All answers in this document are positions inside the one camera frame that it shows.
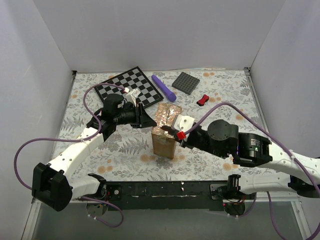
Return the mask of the brown cardboard express box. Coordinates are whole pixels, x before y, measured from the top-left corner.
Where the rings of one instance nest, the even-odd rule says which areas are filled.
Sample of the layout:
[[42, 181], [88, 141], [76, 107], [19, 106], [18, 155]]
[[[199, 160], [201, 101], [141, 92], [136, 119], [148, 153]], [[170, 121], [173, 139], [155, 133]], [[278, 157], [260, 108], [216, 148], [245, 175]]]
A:
[[176, 142], [173, 136], [161, 129], [162, 126], [171, 126], [175, 117], [182, 113], [182, 108], [168, 103], [159, 103], [155, 114], [156, 127], [152, 128], [151, 138], [153, 153], [159, 157], [173, 159], [176, 151]]

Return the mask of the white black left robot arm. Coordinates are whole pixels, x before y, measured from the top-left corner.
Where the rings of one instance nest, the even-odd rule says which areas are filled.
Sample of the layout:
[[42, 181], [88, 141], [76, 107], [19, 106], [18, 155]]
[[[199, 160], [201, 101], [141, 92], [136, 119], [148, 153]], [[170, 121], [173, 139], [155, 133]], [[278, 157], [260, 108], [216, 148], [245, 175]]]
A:
[[100, 175], [89, 173], [72, 181], [71, 177], [82, 162], [115, 131], [118, 125], [134, 129], [157, 126], [142, 103], [125, 101], [122, 95], [112, 93], [103, 107], [94, 113], [78, 137], [59, 156], [47, 164], [39, 163], [33, 169], [31, 195], [57, 212], [71, 200], [89, 197], [103, 200], [107, 195], [107, 181]]

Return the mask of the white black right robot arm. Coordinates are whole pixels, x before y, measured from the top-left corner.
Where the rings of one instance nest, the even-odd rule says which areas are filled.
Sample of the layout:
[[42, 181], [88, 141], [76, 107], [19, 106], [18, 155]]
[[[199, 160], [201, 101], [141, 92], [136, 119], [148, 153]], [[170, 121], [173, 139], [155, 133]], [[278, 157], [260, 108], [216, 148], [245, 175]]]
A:
[[197, 148], [246, 168], [274, 170], [272, 175], [244, 176], [232, 174], [227, 183], [212, 190], [214, 197], [237, 199], [257, 192], [294, 192], [306, 198], [320, 196], [320, 160], [285, 151], [268, 138], [239, 132], [237, 125], [219, 119], [211, 122], [206, 130], [193, 123], [185, 126], [186, 119], [164, 125], [183, 148]]

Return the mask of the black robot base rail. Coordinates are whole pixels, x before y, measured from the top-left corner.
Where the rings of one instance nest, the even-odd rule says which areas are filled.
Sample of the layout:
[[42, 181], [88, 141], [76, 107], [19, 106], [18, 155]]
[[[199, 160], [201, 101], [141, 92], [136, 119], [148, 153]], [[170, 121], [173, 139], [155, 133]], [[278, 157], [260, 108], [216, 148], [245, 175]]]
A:
[[231, 216], [246, 212], [245, 195], [226, 180], [218, 181], [109, 181], [104, 201], [121, 210], [209, 210]]

